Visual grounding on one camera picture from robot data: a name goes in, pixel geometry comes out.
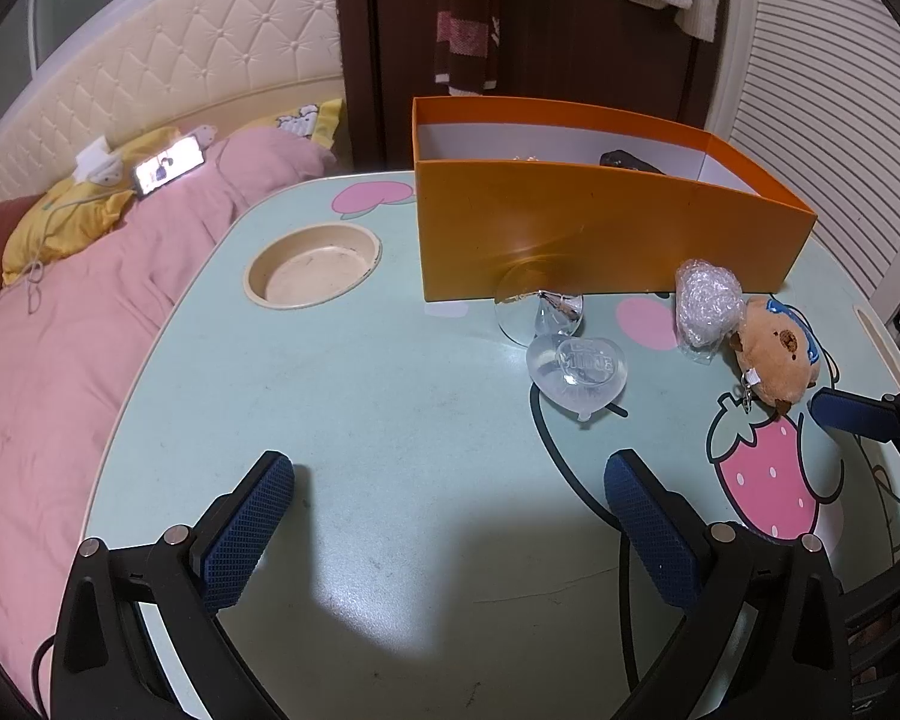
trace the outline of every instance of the white shutter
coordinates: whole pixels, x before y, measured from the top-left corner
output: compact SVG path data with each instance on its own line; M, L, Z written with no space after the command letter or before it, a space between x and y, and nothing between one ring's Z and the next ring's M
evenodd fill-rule
M730 141L813 206L873 298L900 252L900 28L884 4L757 0Z

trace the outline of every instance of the headboard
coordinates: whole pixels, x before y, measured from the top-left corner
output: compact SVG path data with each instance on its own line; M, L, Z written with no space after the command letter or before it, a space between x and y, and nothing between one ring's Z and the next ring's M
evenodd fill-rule
M0 200L45 191L76 155L162 124L240 124L343 96L337 0L156 0L0 122Z

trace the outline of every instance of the plush keychain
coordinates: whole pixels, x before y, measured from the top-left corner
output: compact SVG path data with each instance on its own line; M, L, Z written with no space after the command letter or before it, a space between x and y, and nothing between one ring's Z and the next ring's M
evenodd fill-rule
M743 372L747 407L754 392L783 415L817 382L820 347L806 322L774 298L757 295L746 302L730 348Z

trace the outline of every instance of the dark brown door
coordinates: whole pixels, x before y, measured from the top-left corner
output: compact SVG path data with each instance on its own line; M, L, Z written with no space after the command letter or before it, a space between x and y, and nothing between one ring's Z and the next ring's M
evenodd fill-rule
M358 143L360 127L351 127L355 158L358 167L410 167L413 98L443 92L434 84L437 0L368 1L362 18L372 34L366 52L375 53L376 119L364 129L372 129L377 143ZM341 0L348 100L351 77L370 74L348 66L360 53L348 57L360 18L357 7ZM718 53L683 33L670 8L624 0L501 0L497 93L626 108L702 127Z

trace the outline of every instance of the pink blanket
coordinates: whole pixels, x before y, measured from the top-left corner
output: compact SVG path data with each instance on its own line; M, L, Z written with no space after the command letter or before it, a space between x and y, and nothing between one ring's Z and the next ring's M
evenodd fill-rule
M215 165L221 149L230 184ZM49 266L35 313L26 285L1 294L0 662L24 695L34 650L56 627L104 446L170 310L241 213L332 163L276 128L238 133L122 228Z

